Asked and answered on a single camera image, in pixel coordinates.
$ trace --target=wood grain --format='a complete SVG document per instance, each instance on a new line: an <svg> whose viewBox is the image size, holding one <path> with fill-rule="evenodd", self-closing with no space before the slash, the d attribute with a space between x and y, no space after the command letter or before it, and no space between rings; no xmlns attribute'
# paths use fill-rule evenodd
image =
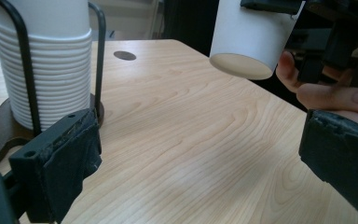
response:
<svg viewBox="0 0 358 224"><path fill-rule="evenodd" d="M298 156L305 113L180 42L107 42L102 101L103 164L64 223L358 223Z"/></svg>

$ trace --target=round hole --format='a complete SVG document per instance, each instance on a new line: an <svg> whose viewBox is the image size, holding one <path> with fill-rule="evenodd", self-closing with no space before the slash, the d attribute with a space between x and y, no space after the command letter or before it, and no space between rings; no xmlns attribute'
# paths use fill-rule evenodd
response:
<svg viewBox="0 0 358 224"><path fill-rule="evenodd" d="M129 53L127 51L116 51L113 53L113 55L115 55L117 58L121 60L126 60L126 61L133 61L136 59L136 56L133 53Z"/></svg>
<svg viewBox="0 0 358 224"><path fill-rule="evenodd" d="M35 151L29 151L29 152L26 152L26 153L24 154L24 157L26 157L26 158L28 158L28 157L33 157L34 154L36 154Z"/></svg>

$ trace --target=stack of paper cups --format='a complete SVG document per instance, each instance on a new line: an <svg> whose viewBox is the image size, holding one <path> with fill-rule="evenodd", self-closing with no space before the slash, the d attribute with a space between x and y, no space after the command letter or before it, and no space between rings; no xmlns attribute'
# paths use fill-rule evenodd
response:
<svg viewBox="0 0 358 224"><path fill-rule="evenodd" d="M87 0L8 0L28 30L42 131L90 106L91 31ZM0 60L15 120L33 129L19 40L0 8Z"/></svg>

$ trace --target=wooden table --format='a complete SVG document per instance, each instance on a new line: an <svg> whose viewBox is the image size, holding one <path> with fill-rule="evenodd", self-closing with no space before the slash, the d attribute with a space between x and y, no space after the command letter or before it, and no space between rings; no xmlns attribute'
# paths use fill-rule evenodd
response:
<svg viewBox="0 0 358 224"><path fill-rule="evenodd" d="M358 223L298 156L306 114L180 42L107 42L102 101L103 164L64 223Z"/></svg>

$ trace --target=metal rod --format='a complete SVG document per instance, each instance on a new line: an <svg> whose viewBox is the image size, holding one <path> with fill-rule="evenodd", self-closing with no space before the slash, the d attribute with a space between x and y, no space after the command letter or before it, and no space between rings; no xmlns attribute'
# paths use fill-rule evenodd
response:
<svg viewBox="0 0 358 224"><path fill-rule="evenodd" d="M97 54L97 78L95 83L95 101L94 106L97 111L97 116L100 117L101 104L101 90L103 84L103 56L104 56L104 42L106 35L106 21L103 11L95 4L89 2L89 7L97 14L98 18L98 54Z"/></svg>
<svg viewBox="0 0 358 224"><path fill-rule="evenodd" d="M36 88L34 86L34 69L32 65L27 28L19 11L14 8L7 0L0 0L0 7L2 7L13 20L14 26L17 31L17 37L19 39L21 51L22 68L24 70L25 84L27 87L28 101L30 105L32 123L34 128L34 136L37 136L42 133L42 131L36 99Z"/></svg>

